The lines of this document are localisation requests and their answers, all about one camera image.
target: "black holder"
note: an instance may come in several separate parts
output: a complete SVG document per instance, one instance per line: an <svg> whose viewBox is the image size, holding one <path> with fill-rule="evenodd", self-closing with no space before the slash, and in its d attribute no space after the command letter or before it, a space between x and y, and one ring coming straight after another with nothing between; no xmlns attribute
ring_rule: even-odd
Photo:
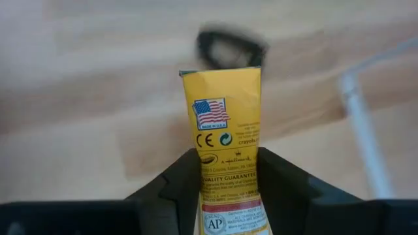
<svg viewBox="0 0 418 235"><path fill-rule="evenodd" d="M196 149L125 200L0 206L0 234L193 234L201 187ZM259 192L274 234L418 234L416 200L363 201L259 148Z"/></svg>

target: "wood grain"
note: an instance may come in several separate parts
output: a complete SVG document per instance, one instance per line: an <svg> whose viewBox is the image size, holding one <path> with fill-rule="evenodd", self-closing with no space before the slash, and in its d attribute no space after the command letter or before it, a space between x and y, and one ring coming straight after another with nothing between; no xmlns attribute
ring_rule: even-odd
<svg viewBox="0 0 418 235"><path fill-rule="evenodd" d="M261 145L371 198L338 77L418 35L413 0L5 0L0 9L0 202L124 198L193 146L177 74L203 69L194 41L207 22L270 45ZM417 58L361 74L399 197L418 196Z"/></svg>

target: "blurry black object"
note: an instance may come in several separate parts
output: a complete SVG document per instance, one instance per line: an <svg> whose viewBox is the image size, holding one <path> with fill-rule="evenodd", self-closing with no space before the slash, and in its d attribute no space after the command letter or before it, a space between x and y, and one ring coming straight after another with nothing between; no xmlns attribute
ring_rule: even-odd
<svg viewBox="0 0 418 235"><path fill-rule="evenodd" d="M209 69L237 69L243 67L261 67L267 51L267 45L257 37L249 37L249 33L241 33L235 29L221 26L206 27L197 37L199 57L208 65ZM225 56L215 55L216 44L222 43L228 49L244 57L245 62L239 63L238 58L225 61Z"/></svg>
<svg viewBox="0 0 418 235"><path fill-rule="evenodd" d="M0 206L0 234L193 234L200 161L191 149L125 200ZM259 148L259 191L274 234L418 234L416 200L363 201Z"/></svg>

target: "yellow tube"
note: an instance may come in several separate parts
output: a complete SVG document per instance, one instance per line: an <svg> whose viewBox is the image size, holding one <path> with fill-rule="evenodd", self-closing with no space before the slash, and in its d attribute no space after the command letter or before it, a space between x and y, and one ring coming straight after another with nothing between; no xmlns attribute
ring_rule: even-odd
<svg viewBox="0 0 418 235"><path fill-rule="evenodd" d="M201 158L201 234L270 234L256 173L261 69L180 74Z"/></svg>

